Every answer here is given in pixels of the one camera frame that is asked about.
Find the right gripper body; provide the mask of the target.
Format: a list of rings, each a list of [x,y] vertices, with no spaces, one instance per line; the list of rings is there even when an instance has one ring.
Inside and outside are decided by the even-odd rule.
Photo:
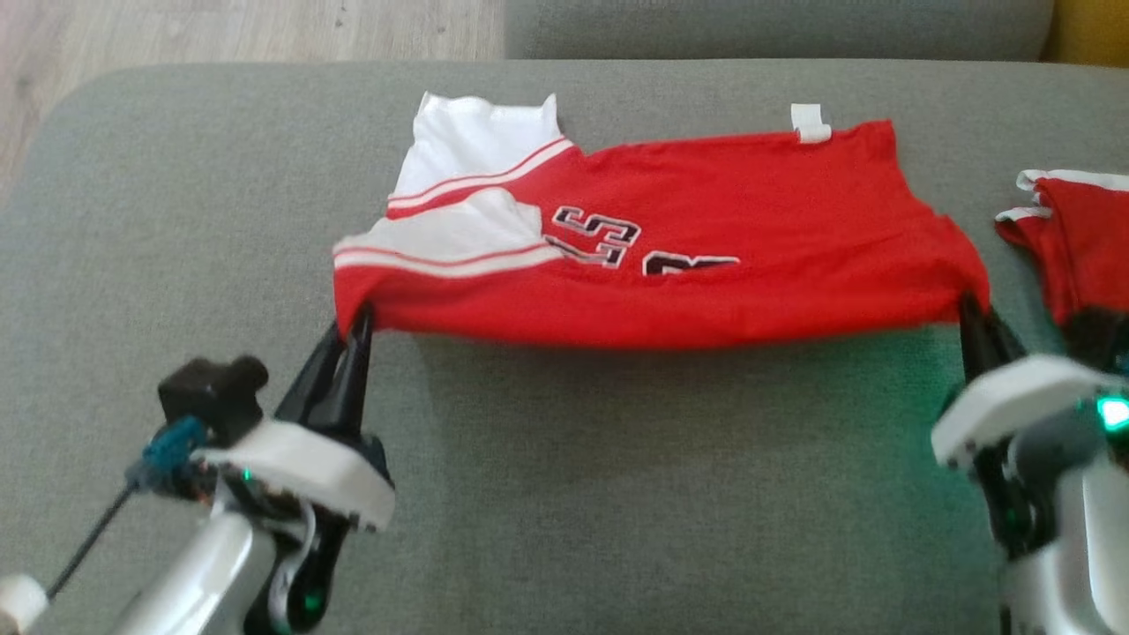
[[[1059,534],[1062,475],[1101,455],[1129,467],[1129,379],[1061,356],[1032,355],[960,388],[931,430],[942,467],[975,478],[1009,560]]]

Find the grey sofa seat cushion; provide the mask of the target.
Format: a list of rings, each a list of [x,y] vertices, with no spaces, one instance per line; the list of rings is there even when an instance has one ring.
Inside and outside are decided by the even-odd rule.
[[[504,0],[508,59],[1039,59],[1054,0]]]

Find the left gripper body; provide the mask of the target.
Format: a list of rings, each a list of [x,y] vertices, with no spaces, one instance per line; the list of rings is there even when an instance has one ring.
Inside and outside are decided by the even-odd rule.
[[[399,503],[377,438],[347,442],[294,421],[262,421],[229,449],[191,454],[212,467],[251,527],[275,540],[246,626],[305,635],[329,610],[336,563],[352,532],[383,532]]]

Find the red white basketball jersey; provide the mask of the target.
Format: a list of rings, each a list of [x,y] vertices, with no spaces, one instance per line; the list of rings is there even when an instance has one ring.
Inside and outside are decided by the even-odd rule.
[[[1129,314],[1129,176],[1022,169],[1032,205],[996,214],[995,229],[1034,260],[1057,327],[1087,308]]]
[[[340,332],[704,349],[954,323],[991,304],[887,120],[585,153],[557,98],[425,93],[384,214],[333,249]]]

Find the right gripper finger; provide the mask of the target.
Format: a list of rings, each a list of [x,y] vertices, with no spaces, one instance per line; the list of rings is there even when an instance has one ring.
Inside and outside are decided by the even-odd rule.
[[[959,318],[964,379],[972,382],[998,366],[991,311],[984,308],[975,295],[963,294],[959,301]]]
[[[1012,364],[1027,356],[1019,336],[995,311],[977,310],[977,375]]]

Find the yellow sofa back cushion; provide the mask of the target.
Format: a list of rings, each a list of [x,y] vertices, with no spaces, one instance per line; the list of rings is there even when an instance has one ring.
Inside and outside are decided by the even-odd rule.
[[[1042,59],[1129,69],[1129,0],[1054,0]]]

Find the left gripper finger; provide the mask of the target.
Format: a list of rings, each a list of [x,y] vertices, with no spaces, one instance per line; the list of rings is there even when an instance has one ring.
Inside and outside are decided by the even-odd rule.
[[[297,423],[305,429],[323,429],[325,425],[316,419],[315,414],[329,399],[343,351],[344,341],[338,322],[333,321],[275,407],[277,421]]]
[[[364,395],[370,371],[371,328],[375,311],[369,304],[355,314],[344,338],[340,367],[331,394],[331,424],[336,437],[362,434]]]

